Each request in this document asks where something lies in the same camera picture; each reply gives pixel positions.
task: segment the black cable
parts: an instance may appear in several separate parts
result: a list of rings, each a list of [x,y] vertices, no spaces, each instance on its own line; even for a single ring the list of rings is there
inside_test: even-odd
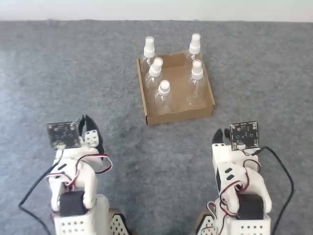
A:
[[[261,153],[264,149],[267,149],[269,152],[271,152],[271,153],[274,155],[274,157],[277,159],[277,161],[279,162],[280,166],[282,167],[282,169],[284,170],[284,172],[285,172],[286,175],[288,176],[289,181],[290,181],[290,184],[291,184],[291,192],[290,192],[290,195],[289,195],[287,201],[285,202],[285,204],[283,205],[281,211],[279,212],[279,215],[278,215],[278,217],[277,217],[277,220],[276,220],[276,222],[275,222],[275,224],[274,224],[274,227],[273,227],[273,230],[272,230],[272,233],[271,233],[271,235],[274,235],[275,232],[276,232],[276,230],[277,230],[279,221],[280,221],[280,219],[282,218],[283,213],[284,213],[286,207],[288,206],[290,200],[292,199],[292,196],[293,196],[293,193],[294,193],[294,183],[293,183],[292,177],[291,177],[291,175],[289,174],[287,168],[285,167],[285,165],[283,164],[283,162],[280,160],[280,158],[277,156],[277,154],[274,152],[274,150],[272,150],[270,147],[268,147],[268,146],[263,146],[262,148],[260,148],[259,150],[255,151],[255,152],[254,152],[253,154],[251,154],[251,155],[252,155],[252,156],[257,155],[257,154]]]
[[[34,213],[30,212],[29,210],[25,209],[23,207],[23,204],[25,203],[25,201],[28,199],[28,197],[31,195],[31,193],[33,192],[33,190],[35,189],[35,187],[40,183],[40,181],[48,174],[50,173],[57,164],[59,164],[61,158],[62,158],[63,152],[61,154],[61,157],[59,159],[58,162],[56,162],[53,166],[51,166],[48,170],[46,170],[40,177],[38,180],[36,180],[36,182],[32,185],[32,187],[30,187],[30,189],[28,190],[27,194],[24,196],[24,198],[20,201],[19,203],[19,209],[27,214],[29,214],[31,217],[33,217],[37,222],[41,223],[41,225],[43,226],[45,232],[48,235],[52,235],[52,233],[49,231],[47,225],[38,217],[36,216]]]

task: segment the ventilation hole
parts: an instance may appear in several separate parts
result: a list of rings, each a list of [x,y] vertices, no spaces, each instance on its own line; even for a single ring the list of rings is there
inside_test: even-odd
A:
[[[227,180],[231,180],[232,178],[234,178],[235,176],[234,175],[230,175],[230,176],[228,176],[226,179]]]
[[[65,163],[65,164],[63,164],[62,166],[60,166],[59,168],[58,168],[58,170],[62,170],[64,167],[66,167],[67,166],[67,164]]]
[[[228,168],[226,171],[225,171],[225,173],[229,173],[229,172],[231,172],[233,169],[232,168]]]

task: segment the perforated white housing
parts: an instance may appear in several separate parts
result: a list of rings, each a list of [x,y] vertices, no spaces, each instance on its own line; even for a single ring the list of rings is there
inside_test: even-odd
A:
[[[118,214],[113,216],[110,222],[110,230],[112,235],[129,235],[122,217]]]
[[[54,217],[56,235],[111,235],[109,228],[109,201],[97,195],[96,205],[79,216]]]
[[[216,228],[215,228],[215,221],[213,219],[213,216],[207,215],[204,218],[197,232],[197,235],[215,235],[215,234],[216,234]]]
[[[85,142],[89,147],[96,148],[99,145],[99,135],[97,130],[87,131],[85,133]]]
[[[229,217],[228,234],[270,235],[270,217],[264,214],[263,220],[237,220]]]

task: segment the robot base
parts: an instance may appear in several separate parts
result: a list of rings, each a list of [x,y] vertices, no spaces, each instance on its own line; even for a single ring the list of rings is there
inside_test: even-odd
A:
[[[56,235],[111,235],[109,201],[104,195],[96,196],[94,208],[79,216],[54,217]]]

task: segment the white wall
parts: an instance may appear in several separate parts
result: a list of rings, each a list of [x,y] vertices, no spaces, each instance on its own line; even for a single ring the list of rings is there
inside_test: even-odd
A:
[[[0,20],[313,22],[313,0],[0,0]]]

